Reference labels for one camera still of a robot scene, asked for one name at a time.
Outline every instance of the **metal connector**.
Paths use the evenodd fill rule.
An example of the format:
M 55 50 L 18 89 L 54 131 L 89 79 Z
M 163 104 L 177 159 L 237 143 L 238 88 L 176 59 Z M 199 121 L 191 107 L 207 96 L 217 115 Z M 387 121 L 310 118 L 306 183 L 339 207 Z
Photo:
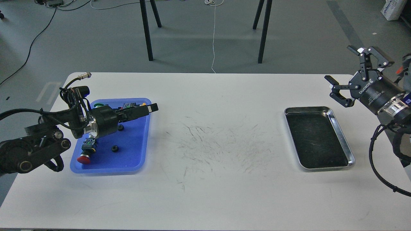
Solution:
M 81 79 L 90 78 L 90 77 L 91 77 L 91 73 L 86 72 L 84 74 L 79 75 L 77 78 L 81 80 Z

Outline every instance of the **red button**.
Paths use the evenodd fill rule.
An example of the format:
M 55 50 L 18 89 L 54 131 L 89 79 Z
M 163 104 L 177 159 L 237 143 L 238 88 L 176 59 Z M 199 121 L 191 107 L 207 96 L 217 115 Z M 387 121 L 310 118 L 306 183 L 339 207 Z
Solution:
M 77 161 L 82 164 L 90 164 L 91 162 L 90 158 L 85 157 L 85 156 L 80 156 L 79 158 L 77 158 Z

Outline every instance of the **white cable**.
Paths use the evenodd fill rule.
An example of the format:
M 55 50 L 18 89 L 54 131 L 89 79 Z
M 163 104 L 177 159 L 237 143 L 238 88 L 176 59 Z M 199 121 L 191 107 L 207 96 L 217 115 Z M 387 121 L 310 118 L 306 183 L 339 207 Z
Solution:
M 215 60 L 215 52 L 214 52 L 214 36 L 215 36 L 215 9 L 216 7 L 214 7 L 214 30 L 212 32 L 212 64 L 211 64 L 211 69 L 215 74 L 215 70 L 212 68 L 214 66 L 214 60 Z
M 224 2 L 224 0 L 220 4 L 216 5 L 215 1 L 213 1 L 213 0 L 204 0 L 204 4 L 212 6 L 212 7 L 218 7 L 221 4 L 223 4 L 223 2 Z
M 138 1 L 138 2 L 129 2 L 129 3 L 121 4 L 121 5 L 118 5 L 118 6 L 115 6 L 115 7 L 95 8 L 95 7 L 93 6 L 92 2 L 93 2 L 93 1 L 90 1 L 90 6 L 91 6 L 91 8 L 93 8 L 93 9 L 112 9 L 112 8 L 121 7 L 121 6 L 129 5 L 129 4 L 140 3 L 140 1 Z

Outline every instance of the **black wire bundle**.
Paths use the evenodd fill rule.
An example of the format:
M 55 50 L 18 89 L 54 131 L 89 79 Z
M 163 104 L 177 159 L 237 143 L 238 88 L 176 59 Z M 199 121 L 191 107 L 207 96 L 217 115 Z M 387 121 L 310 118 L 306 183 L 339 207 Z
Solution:
M 57 111 L 57 112 L 50 112 L 50 111 L 44 111 L 43 109 L 40 110 L 34 110 L 34 109 L 12 109 L 9 111 L 5 111 L 3 113 L 0 113 L 0 120 L 3 120 L 4 118 L 17 114 L 17 113 L 22 113 L 22 112 L 32 112 L 32 113 L 37 113 L 42 116 L 46 116 L 48 119 L 51 119 L 55 121 L 56 123 L 60 124 L 61 126 L 70 129 L 70 130 L 80 130 L 84 129 L 88 123 L 90 122 L 90 113 L 89 110 L 91 110 L 90 102 L 88 99 L 84 97 L 79 97 L 79 94 L 75 92 L 72 88 L 68 88 L 74 81 L 80 80 L 79 78 L 75 78 L 72 81 L 70 81 L 64 88 L 60 88 L 60 97 L 64 102 L 67 103 L 69 106 L 69 109 L 62 110 L 62 111 Z M 60 121 L 55 117 L 57 114 L 63 114 L 63 113 L 69 113 L 73 110 L 82 110 L 82 108 L 85 111 L 85 116 L 86 120 L 83 122 L 83 125 L 80 127 L 71 127 L 68 125 L 65 125 L 63 121 Z
M 369 163 L 371 164 L 371 168 L 372 168 L 374 174 L 377 176 L 377 178 L 378 178 L 383 184 L 385 184 L 385 185 L 388 186 L 390 189 L 392 189 L 393 192 L 399 192 L 399 193 L 401 193 L 401 194 L 403 194 L 403 195 L 411 196 L 411 192 L 408 192 L 408 191 L 406 191 L 406 190 L 404 190 L 404 189 L 401 189 L 401 188 L 399 188 L 399 187 L 397 187 L 397 186 L 389 183 L 386 179 L 384 179 L 384 178 L 377 172 L 377 170 L 375 169 L 374 161 L 373 161 L 373 159 L 372 159 L 372 151 L 374 150 L 374 143 L 375 143 L 375 141 L 377 140 L 377 137 L 378 137 L 384 130 L 386 130 L 386 129 L 389 129 L 389 130 L 391 130 L 391 131 L 393 131 L 393 132 L 396 132 L 396 131 L 394 131 L 394 130 L 392 129 L 392 125 L 394 125 L 394 122 L 390 122 L 390 123 L 387 124 L 387 125 L 379 125 L 379 126 L 377 126 L 377 128 L 375 129 L 374 134 L 373 134 L 373 136 L 372 136 L 372 138 L 371 138 L 371 143 L 369 144 L 369 152 L 368 152 L 368 154 L 369 154 L 369 155 L 368 155 L 368 157 L 369 157 Z

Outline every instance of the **orange component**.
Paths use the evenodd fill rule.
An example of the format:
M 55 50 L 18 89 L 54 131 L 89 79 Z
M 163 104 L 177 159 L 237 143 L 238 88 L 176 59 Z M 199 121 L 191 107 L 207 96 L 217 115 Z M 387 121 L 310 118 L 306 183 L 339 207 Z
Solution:
M 400 67 L 400 68 L 397 70 L 396 74 L 400 74 L 403 70 L 404 70 L 404 68 L 403 68 L 403 67 Z

